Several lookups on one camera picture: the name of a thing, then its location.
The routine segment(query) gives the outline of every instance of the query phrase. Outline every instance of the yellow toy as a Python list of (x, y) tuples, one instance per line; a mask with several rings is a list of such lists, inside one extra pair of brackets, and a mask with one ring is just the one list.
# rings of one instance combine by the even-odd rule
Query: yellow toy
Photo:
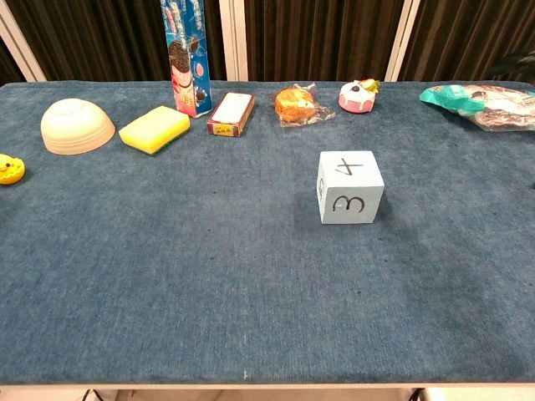
[(0, 185), (11, 185), (23, 178), (24, 163), (8, 155), (0, 154)]
[(126, 125), (119, 135), (127, 145), (153, 155), (189, 128), (186, 114), (160, 106)]

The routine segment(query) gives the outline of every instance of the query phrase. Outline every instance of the curtain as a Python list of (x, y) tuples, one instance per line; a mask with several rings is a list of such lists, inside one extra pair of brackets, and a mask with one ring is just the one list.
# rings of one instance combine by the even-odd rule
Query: curtain
[[(158, 0), (7, 0), (48, 80), (170, 79)], [(217, 0), (205, 1), (210, 74), (225, 79)]]
[(0, 46), (0, 86), (8, 84), (10, 82), (26, 81), (23, 73), (18, 69), (17, 63), (9, 53), (8, 46), (0, 40), (2, 46)]
[(246, 0), (249, 80), (383, 79), (403, 0)]
[(529, 49), (535, 0), (421, 0), (399, 80), (522, 79), (489, 71)]

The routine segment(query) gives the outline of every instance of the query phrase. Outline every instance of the white cube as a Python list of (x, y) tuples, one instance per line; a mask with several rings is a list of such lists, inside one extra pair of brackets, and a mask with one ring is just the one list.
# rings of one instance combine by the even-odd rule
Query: white cube
[(322, 223), (372, 223), (384, 189), (372, 152), (321, 152), (317, 192)]

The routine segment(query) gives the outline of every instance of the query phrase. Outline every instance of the yellow sponge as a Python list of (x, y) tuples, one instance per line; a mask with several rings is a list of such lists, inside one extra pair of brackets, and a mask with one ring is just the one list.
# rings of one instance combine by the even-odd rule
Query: yellow sponge
[(127, 145), (153, 155), (190, 128), (190, 118), (180, 111), (160, 106), (120, 129)]

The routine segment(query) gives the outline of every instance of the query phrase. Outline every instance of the plastic bag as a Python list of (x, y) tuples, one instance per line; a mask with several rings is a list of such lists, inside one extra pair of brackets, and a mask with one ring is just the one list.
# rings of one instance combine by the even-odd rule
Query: plastic bag
[(420, 100), (469, 119), (485, 131), (535, 130), (535, 96), (491, 85), (442, 85)]
[(277, 92), (275, 112), (281, 127), (299, 127), (334, 117), (334, 111), (318, 104), (313, 96), (315, 84), (306, 87), (294, 84)]

